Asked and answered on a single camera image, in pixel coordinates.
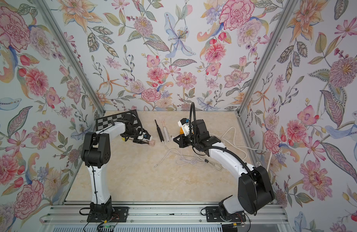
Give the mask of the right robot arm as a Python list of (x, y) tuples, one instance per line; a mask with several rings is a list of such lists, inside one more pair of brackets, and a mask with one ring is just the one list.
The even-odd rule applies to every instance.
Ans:
[(235, 218), (243, 221), (243, 213), (256, 215), (258, 210), (275, 199), (267, 169), (246, 163), (218, 137), (211, 136), (204, 120), (197, 119), (194, 103), (190, 105), (189, 117), (181, 119), (178, 125), (182, 133), (174, 138), (174, 142), (180, 148), (191, 147), (216, 160), (238, 182), (237, 194), (223, 199), (214, 212), (206, 208), (208, 216), (225, 222), (231, 222)]

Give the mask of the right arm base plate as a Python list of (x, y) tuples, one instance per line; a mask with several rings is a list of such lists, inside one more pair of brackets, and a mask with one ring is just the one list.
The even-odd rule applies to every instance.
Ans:
[(247, 221), (243, 211), (230, 214), (219, 206), (207, 206), (200, 213), (206, 217), (207, 222), (244, 223)]

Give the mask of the pink USB charger block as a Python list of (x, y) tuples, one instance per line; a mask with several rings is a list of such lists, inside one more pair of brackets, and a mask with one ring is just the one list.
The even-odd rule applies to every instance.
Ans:
[(155, 140), (149, 141), (149, 145), (152, 146), (152, 147), (155, 146)]

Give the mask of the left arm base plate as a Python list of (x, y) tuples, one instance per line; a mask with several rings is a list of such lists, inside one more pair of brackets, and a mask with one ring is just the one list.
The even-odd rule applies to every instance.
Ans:
[(91, 209), (88, 213), (87, 222), (126, 222), (129, 213), (129, 207), (111, 207), (101, 209)]

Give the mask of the white pink electric toothbrush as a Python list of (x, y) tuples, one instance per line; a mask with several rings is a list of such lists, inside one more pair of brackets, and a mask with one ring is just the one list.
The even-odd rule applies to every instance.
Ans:
[(166, 141), (170, 142), (170, 136), (169, 136), (169, 133), (168, 133), (168, 130), (167, 130), (167, 127), (166, 127), (166, 123), (165, 123), (164, 119), (162, 120), (162, 125), (163, 125), (163, 129), (164, 129), (164, 134), (165, 134)]

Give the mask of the black electric toothbrush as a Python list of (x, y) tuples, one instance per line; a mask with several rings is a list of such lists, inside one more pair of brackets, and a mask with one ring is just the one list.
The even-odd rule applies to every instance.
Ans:
[(158, 135), (159, 135), (159, 139), (163, 143), (165, 140), (164, 140), (164, 136), (162, 134), (161, 128), (159, 127), (159, 125), (157, 123), (157, 120), (154, 120), (154, 122), (156, 124), (156, 129), (157, 129), (157, 132), (158, 132)]

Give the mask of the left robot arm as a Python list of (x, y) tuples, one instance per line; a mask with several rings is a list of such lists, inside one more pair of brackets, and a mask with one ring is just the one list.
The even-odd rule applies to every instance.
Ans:
[(155, 145), (152, 136), (142, 126), (136, 110), (98, 118), (94, 132), (84, 137), (81, 159), (87, 166), (92, 186), (92, 199), (87, 222), (125, 220), (126, 212), (113, 208), (106, 173), (112, 151), (111, 142), (120, 137), (142, 145)]

